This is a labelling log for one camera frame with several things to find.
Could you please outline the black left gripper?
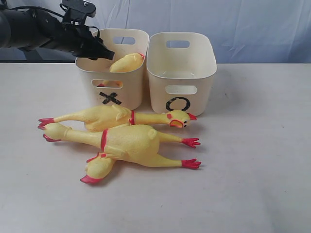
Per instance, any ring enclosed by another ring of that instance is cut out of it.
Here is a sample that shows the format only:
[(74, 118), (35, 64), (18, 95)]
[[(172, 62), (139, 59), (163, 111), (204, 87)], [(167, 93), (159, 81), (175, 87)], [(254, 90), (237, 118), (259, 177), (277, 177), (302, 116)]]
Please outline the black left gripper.
[(69, 52), (76, 57), (89, 57), (91, 60), (113, 60), (115, 53), (102, 44), (100, 31), (92, 34), (91, 28), (86, 25), (58, 23), (50, 29), (47, 48)]

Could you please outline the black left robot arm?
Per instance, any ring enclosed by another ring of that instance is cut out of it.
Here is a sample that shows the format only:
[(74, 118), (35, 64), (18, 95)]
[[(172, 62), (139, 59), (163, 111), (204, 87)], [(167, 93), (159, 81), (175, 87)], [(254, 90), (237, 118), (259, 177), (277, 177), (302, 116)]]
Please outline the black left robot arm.
[(0, 11), (0, 46), (32, 51), (36, 48), (71, 53), (75, 57), (112, 60), (100, 35), (93, 36), (85, 25), (87, 17), (95, 16), (93, 6), (65, 6), (65, 14), (59, 21), (39, 7), (26, 11), (2, 9)]

